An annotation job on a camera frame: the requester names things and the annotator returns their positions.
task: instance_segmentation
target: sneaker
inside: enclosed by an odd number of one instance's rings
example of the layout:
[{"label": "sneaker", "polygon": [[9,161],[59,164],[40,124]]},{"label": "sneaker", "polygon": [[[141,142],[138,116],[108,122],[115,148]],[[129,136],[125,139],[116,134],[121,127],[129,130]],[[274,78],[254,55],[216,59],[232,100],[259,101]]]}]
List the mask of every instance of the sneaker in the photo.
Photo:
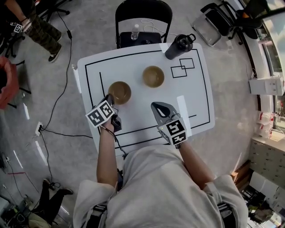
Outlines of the sneaker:
[{"label": "sneaker", "polygon": [[51,183],[48,179],[44,179],[43,180],[43,183],[46,183],[46,184],[48,184],[49,185],[49,189],[51,189],[51,190],[55,190],[55,188],[54,188],[54,183]]},{"label": "sneaker", "polygon": [[53,54],[53,55],[50,55],[50,56],[49,56],[49,62],[54,62],[54,61],[56,61],[56,59],[57,59],[59,53],[61,52],[61,49],[62,49],[62,47],[59,49],[59,51],[58,51],[56,54]]},{"label": "sneaker", "polygon": [[73,195],[73,191],[69,188],[61,188],[59,191],[61,191],[64,195]]}]

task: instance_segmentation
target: white tabletop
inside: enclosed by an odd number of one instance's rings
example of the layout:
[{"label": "white tabletop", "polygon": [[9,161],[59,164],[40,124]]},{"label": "white tabletop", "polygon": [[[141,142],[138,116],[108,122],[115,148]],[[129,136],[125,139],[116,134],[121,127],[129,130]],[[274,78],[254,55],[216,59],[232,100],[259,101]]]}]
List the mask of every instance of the white tabletop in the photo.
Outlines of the white tabletop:
[{"label": "white tabletop", "polygon": [[[150,65],[164,72],[164,82],[158,88],[149,88],[143,83],[143,70]],[[184,95],[192,134],[215,125],[211,84],[200,44],[195,43],[190,52],[174,60],[165,57],[160,44],[112,50],[80,59],[78,73],[86,113],[102,100],[115,81],[124,81],[130,86],[130,100],[118,106],[122,130],[116,132],[126,152],[166,143],[156,129],[152,102],[169,103],[179,112],[177,97]],[[91,125],[90,129],[98,148],[99,129]],[[116,144],[116,155],[121,154]]]}]

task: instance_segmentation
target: hand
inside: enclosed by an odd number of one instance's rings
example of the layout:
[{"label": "hand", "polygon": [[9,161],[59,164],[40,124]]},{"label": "hand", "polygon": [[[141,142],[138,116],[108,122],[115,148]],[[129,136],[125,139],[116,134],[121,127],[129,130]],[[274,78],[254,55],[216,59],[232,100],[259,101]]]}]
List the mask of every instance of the hand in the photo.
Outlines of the hand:
[{"label": "hand", "polygon": [[103,123],[103,127],[105,127],[105,128],[107,128],[107,129],[109,129],[110,131],[114,132],[114,126],[113,126],[113,124],[111,123],[111,119],[112,119],[112,118],[108,119],[107,122]]}]

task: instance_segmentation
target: backpack strap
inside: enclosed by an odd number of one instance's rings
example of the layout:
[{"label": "backpack strap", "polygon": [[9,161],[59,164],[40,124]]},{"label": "backpack strap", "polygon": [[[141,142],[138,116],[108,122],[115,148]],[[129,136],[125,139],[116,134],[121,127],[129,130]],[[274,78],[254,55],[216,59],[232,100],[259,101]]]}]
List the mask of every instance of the backpack strap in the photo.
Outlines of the backpack strap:
[{"label": "backpack strap", "polygon": [[236,218],[232,212],[232,208],[226,203],[218,204],[221,217],[224,222],[225,228],[236,228]]},{"label": "backpack strap", "polygon": [[100,225],[102,215],[106,210],[107,210],[106,205],[97,204],[96,206],[94,206],[93,212],[90,216],[90,219],[87,222],[86,228],[98,228]]}]

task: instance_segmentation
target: brown bowl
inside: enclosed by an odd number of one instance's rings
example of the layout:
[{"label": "brown bowl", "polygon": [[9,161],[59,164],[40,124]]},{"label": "brown bowl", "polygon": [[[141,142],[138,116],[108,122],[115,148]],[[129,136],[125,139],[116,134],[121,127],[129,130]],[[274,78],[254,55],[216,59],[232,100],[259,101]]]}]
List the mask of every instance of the brown bowl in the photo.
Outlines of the brown bowl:
[{"label": "brown bowl", "polygon": [[148,66],[142,73],[144,83],[151,87],[157,88],[162,85],[164,81],[164,73],[157,66]]},{"label": "brown bowl", "polygon": [[110,85],[108,93],[113,95],[116,105],[127,103],[132,95],[129,85],[123,81],[116,81]]}]

